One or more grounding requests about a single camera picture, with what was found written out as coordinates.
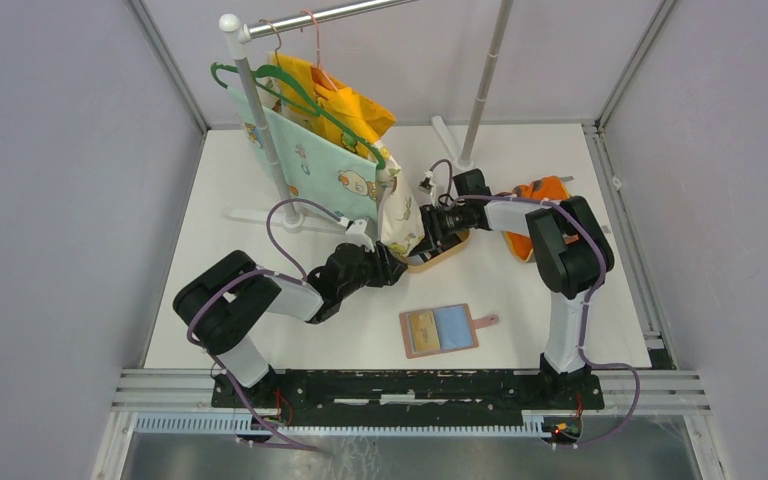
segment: gray floor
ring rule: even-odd
[[[585,420],[585,438],[616,422]],[[123,478],[698,479],[681,417],[636,418],[613,439],[552,452],[524,438],[303,437],[320,453],[249,449],[228,436],[136,434]]]

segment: robotic arm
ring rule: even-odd
[[[504,197],[494,201],[480,170],[457,175],[454,183],[458,195],[465,200],[459,199],[451,208],[421,207],[425,237],[411,255],[444,248],[452,244],[452,237],[458,232],[472,228],[530,236],[540,277],[552,292],[549,342],[541,356],[541,373],[553,391],[565,389],[570,382],[580,382],[589,374],[577,346],[584,295],[599,277],[596,254],[554,209],[506,201]],[[611,270],[613,252],[587,201],[572,197],[560,205],[596,242],[607,269]],[[336,314],[342,301],[361,287],[394,285],[407,270],[407,265],[386,247],[373,244],[362,234],[363,222],[344,222],[347,238],[353,243],[337,246],[325,264],[311,272],[306,283],[281,274],[253,276],[231,289],[230,295],[220,297],[199,320],[196,336],[244,387],[255,385],[270,371],[248,337],[265,312],[321,323]],[[225,285],[258,268],[244,252],[234,251],[184,287],[173,308],[189,325]]]

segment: green hanger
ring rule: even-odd
[[[216,80],[216,83],[219,84],[220,87],[227,89],[228,84],[223,82],[219,79],[219,76],[217,75],[219,70],[225,70],[226,72],[232,72],[232,73],[238,73],[237,67],[233,65],[224,65],[221,63],[214,63],[210,66],[210,75],[213,76],[213,79]],[[254,76],[255,79],[260,78],[275,78],[277,80],[280,80],[281,82],[284,82],[288,87],[292,88],[296,93],[299,94],[299,96],[302,98],[302,100],[305,101],[307,105],[299,105],[297,102],[294,102],[290,100],[289,98],[285,97],[284,95],[281,95],[280,93],[276,92],[275,90],[267,87],[266,85],[255,82],[258,87],[261,89],[269,92],[270,94],[280,98],[282,101],[302,110],[303,112],[307,113],[310,116],[313,117],[319,117],[323,116],[326,120],[330,121],[334,125],[337,126],[340,130],[343,131],[346,136],[349,137],[350,140],[354,140],[357,143],[360,143],[364,147],[366,147],[370,152],[372,152],[372,155],[375,157],[375,159],[378,161],[378,164],[375,166],[376,170],[383,170],[386,166],[386,161],[384,160],[384,157],[381,155],[381,152],[372,146],[369,142],[367,142],[365,139],[358,137],[355,135],[355,133],[347,126],[345,126],[342,122],[334,118],[333,115],[328,113],[325,109],[320,107],[312,98],[310,98],[310,95],[307,94],[307,92],[302,88],[302,86],[299,84],[299,82],[293,78],[292,75],[288,74],[281,68],[275,66],[275,65],[261,65],[260,68],[252,72],[252,76]]]

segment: gray wall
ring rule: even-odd
[[[768,478],[768,2],[680,2],[608,146],[733,473]]]
[[[0,1],[0,479],[89,475],[200,142],[123,0]]]
[[[347,0],[146,0],[172,55],[213,125],[239,123],[210,77],[215,61],[232,63],[219,17],[275,19]],[[487,120],[593,119],[611,93],[659,0],[518,0],[514,2]],[[490,47],[500,0],[422,0],[321,26],[322,64],[386,106],[401,122],[432,115],[466,121]],[[288,32],[282,52],[315,60],[313,28]],[[274,38],[250,44],[252,64]]]

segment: cloth with cartoon print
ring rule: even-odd
[[[328,81],[325,74],[310,62],[280,53],[277,57],[273,55],[271,60],[273,64],[292,75],[320,107],[349,127],[356,136],[372,144],[384,157],[386,167],[379,169],[376,175],[379,240],[393,253],[407,255],[422,240],[424,230],[419,205],[413,197],[412,185],[405,179],[401,166],[381,141],[381,136],[395,123],[396,117],[337,78],[329,76]],[[298,93],[286,88],[282,82],[281,90],[289,100],[298,104],[304,103]],[[311,129],[331,143],[375,162],[375,157],[365,146],[348,140],[343,131],[326,118],[310,117],[293,105],[286,107],[288,108],[282,109],[282,114],[287,118]],[[354,183],[346,176],[342,181],[347,185]]]
[[[267,174],[271,169],[243,92],[229,86],[240,123]],[[377,218],[375,163],[358,157],[284,118],[281,106],[261,95],[284,178],[294,196],[314,201],[340,216],[357,220]]]

